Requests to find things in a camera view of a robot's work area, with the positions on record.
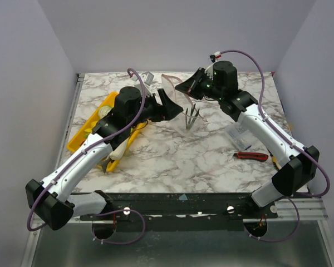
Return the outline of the clear zip top bag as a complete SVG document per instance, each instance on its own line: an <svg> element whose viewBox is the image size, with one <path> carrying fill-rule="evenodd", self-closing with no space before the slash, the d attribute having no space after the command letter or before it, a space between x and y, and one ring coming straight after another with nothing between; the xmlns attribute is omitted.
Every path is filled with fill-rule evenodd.
<svg viewBox="0 0 334 267"><path fill-rule="evenodd" d="M166 74L161 75L162 88L165 90L166 94L171 100L173 100L176 104L183 108L183 112L177 115L176 118L169 121L169 124L180 135L184 137L189 137L192 134L196 133L198 130L200 130L201 126L207 122L207 119L201 115L202 109L200 107L197 107L196 105L196 108L200 109L199 117L191 130L185 129L185 111L187 108L190 109L192 105L196 103L194 103L188 95L178 92L175 89L175 85L181 82L182 80L178 77Z"/></svg>

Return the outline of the green toy scallion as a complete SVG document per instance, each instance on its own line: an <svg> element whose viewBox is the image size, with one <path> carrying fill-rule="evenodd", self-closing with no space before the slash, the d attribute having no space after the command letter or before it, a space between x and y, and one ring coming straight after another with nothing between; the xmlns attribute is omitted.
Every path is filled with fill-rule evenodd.
<svg viewBox="0 0 334 267"><path fill-rule="evenodd" d="M185 111L185 129L191 130L196 120L199 117L200 109L196 108L196 104L193 104L190 109L186 109Z"/></svg>

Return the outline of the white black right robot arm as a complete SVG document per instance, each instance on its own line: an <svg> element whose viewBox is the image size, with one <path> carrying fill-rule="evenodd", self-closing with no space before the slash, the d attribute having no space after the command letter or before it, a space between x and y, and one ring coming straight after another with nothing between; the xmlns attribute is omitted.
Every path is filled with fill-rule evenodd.
<svg viewBox="0 0 334 267"><path fill-rule="evenodd" d="M196 100L204 97L219 103L220 109L248 129L276 158L281 169L270 181L251 193L245 212L257 218L265 206L283 196L291 196L310 182L316 173L319 151L291 139L279 126L271 127L270 118L260 112L258 101L238 87L237 69L229 61L213 63L211 71L199 68L175 89Z"/></svg>

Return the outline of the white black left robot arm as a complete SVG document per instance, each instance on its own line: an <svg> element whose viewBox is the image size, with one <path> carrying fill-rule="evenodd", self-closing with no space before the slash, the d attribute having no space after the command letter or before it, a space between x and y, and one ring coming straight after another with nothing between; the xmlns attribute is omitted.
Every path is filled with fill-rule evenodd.
<svg viewBox="0 0 334 267"><path fill-rule="evenodd" d="M161 102L154 95L142 96L136 87L124 87L116 95L112 110L98 121L78 150L56 171L40 182L32 179L25 187L29 207L52 230L62 228L77 216L95 214L108 219L112 214L110 198L101 190L73 196L76 185L103 158L130 137L131 129L150 120L169 121L182 113L163 89L158 90Z"/></svg>

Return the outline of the green toy cabbage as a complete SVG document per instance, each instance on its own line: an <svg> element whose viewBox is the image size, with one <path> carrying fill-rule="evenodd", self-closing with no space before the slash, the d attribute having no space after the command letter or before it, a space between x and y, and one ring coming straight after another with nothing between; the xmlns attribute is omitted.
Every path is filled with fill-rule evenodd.
<svg viewBox="0 0 334 267"><path fill-rule="evenodd" d="M100 119L104 118L111 110L112 110L112 107L109 105L100 107L98 110L99 118Z"/></svg>

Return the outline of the green toy celery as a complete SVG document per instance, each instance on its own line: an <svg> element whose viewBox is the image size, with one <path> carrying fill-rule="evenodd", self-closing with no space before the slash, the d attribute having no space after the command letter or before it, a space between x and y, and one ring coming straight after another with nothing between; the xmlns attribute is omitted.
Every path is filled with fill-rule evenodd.
<svg viewBox="0 0 334 267"><path fill-rule="evenodd" d="M119 144L119 146L116 149L114 149L113 152L109 154L109 158L113 161L120 160L125 153L128 141L129 139L126 139L124 142Z"/></svg>

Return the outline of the clear plastic screw box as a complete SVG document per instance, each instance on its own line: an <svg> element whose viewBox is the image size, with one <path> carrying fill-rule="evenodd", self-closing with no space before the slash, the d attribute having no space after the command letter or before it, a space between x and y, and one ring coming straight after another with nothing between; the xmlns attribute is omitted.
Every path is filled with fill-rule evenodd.
<svg viewBox="0 0 334 267"><path fill-rule="evenodd" d="M238 151L249 149L255 142L252 133L239 123L233 123L226 127L227 137Z"/></svg>

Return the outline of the yellow plastic tray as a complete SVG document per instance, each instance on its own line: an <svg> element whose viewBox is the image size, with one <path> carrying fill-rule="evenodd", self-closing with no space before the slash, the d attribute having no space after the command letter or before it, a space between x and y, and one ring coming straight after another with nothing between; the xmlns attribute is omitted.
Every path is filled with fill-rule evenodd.
<svg viewBox="0 0 334 267"><path fill-rule="evenodd" d="M79 147L84 143L86 140L84 138L84 130L90 126L90 123L92 121L98 121L100 118L98 116L98 110L102 106L109 105L111 107L114 106L114 100L115 97L118 95L118 92L112 92L110 93L101 103L101 105L92 113L92 115L89 117L89 119L86 120L86 122L82 125L82 127L76 132L76 134L70 138L70 141L67 144L67 149L71 152L75 152L76 150L79 149ZM134 140L137 138L138 134L140 131L146 127L148 122L140 123L136 127L134 127L131 130L131 135L129 137L129 141L126 147L125 152L128 151L128 148L131 146L131 144L134 142Z"/></svg>

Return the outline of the grey toy fish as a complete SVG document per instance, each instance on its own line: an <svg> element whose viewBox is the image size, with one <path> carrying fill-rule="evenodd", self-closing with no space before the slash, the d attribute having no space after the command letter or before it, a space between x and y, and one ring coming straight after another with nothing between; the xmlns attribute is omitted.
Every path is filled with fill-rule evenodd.
<svg viewBox="0 0 334 267"><path fill-rule="evenodd" d="M102 168L102 171L105 173L107 171L107 168L110 164L112 164L114 160L110 159L109 157L105 157L100 161L100 166Z"/></svg>

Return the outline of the red black utility knife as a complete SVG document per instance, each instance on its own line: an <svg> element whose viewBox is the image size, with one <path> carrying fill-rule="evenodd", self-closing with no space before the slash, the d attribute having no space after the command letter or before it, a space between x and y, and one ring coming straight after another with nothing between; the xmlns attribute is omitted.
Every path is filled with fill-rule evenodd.
<svg viewBox="0 0 334 267"><path fill-rule="evenodd" d="M241 160L255 160L265 162L268 160L268 155L259 152L237 152L234 157Z"/></svg>

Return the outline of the yellow black pliers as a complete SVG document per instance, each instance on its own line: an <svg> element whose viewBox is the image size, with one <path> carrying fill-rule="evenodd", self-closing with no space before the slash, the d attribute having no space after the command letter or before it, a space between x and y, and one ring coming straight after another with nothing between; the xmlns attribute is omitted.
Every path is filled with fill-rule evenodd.
<svg viewBox="0 0 334 267"><path fill-rule="evenodd" d="M273 167L279 171L281 169L280 165L278 164L276 158L274 156L271 156L271 160L272 160L272 164L273 164Z"/></svg>

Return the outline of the black mounting rail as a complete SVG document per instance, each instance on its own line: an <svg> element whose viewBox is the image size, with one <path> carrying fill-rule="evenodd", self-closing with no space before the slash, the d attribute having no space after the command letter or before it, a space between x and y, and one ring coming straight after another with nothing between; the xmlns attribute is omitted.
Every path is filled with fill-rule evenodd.
<svg viewBox="0 0 334 267"><path fill-rule="evenodd" d="M117 231L242 231L244 223L277 218L274 202L263 208L248 193L109 193L103 216L80 217Z"/></svg>

